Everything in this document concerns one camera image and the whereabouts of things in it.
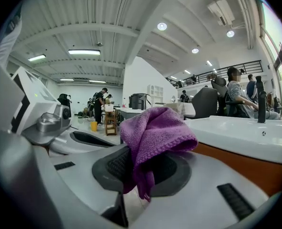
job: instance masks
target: balcony railing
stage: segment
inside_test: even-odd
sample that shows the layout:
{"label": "balcony railing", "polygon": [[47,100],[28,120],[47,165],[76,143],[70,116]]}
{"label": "balcony railing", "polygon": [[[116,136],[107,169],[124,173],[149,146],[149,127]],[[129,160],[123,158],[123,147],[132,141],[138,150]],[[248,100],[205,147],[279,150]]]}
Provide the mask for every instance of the balcony railing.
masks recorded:
{"label": "balcony railing", "polygon": [[170,79],[168,79],[168,81],[173,86],[175,86],[176,88],[195,85],[195,84],[199,84],[199,83],[203,83],[203,82],[210,83],[210,81],[212,80],[213,74],[217,75],[218,77],[222,77],[222,78],[227,79],[228,78],[227,71],[230,67],[235,67],[238,70],[240,70],[240,69],[245,70],[245,73],[244,73],[245,75],[263,72],[261,60],[256,60],[256,61],[236,64],[236,65],[231,65],[231,66],[228,66],[228,67],[217,69],[215,71],[208,71],[206,73],[193,75],[193,76],[191,76],[187,79],[184,79],[184,80],[178,81],[178,82],[170,80]]}

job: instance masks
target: towel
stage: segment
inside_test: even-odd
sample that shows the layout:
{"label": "towel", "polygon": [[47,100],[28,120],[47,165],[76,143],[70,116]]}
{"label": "towel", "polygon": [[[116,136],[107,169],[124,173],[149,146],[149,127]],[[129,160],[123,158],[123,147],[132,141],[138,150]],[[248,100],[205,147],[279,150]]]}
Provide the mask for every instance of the towel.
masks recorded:
{"label": "towel", "polygon": [[149,108],[123,121],[120,128],[121,138],[131,149],[134,164],[133,184],[124,184],[124,193],[137,185],[140,198],[148,201],[155,180],[153,172],[142,169],[141,164],[164,151],[192,150],[198,144],[195,135],[180,119],[179,114],[168,107]]}

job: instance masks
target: white sink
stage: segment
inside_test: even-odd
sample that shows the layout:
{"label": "white sink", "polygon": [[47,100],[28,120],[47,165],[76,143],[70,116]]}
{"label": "white sink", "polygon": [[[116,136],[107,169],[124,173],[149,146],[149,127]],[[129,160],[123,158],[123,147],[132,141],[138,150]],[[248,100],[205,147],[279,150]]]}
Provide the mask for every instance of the white sink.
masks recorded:
{"label": "white sink", "polygon": [[282,164],[282,121],[210,116],[186,120],[199,142]]}

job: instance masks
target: black faucet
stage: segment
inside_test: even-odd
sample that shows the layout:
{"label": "black faucet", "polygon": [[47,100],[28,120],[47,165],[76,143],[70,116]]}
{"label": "black faucet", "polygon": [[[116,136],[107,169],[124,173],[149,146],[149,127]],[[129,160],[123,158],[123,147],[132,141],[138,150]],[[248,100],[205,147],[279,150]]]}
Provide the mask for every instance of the black faucet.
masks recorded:
{"label": "black faucet", "polygon": [[262,82],[262,77],[256,76],[256,88],[257,88],[257,95],[259,98],[259,119],[258,123],[265,123],[266,122],[266,96],[267,93],[264,90],[264,83]]}

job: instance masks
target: air conditioner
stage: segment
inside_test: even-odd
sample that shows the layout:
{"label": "air conditioner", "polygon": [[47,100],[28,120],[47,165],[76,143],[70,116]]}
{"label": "air conditioner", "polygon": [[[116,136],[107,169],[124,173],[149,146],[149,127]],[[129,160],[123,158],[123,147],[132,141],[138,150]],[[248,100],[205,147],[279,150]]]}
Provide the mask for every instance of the air conditioner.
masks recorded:
{"label": "air conditioner", "polygon": [[222,26],[232,25],[232,21],[235,20],[230,6],[226,0],[219,0],[208,5],[208,9],[212,14],[215,14],[218,18],[218,24]]}

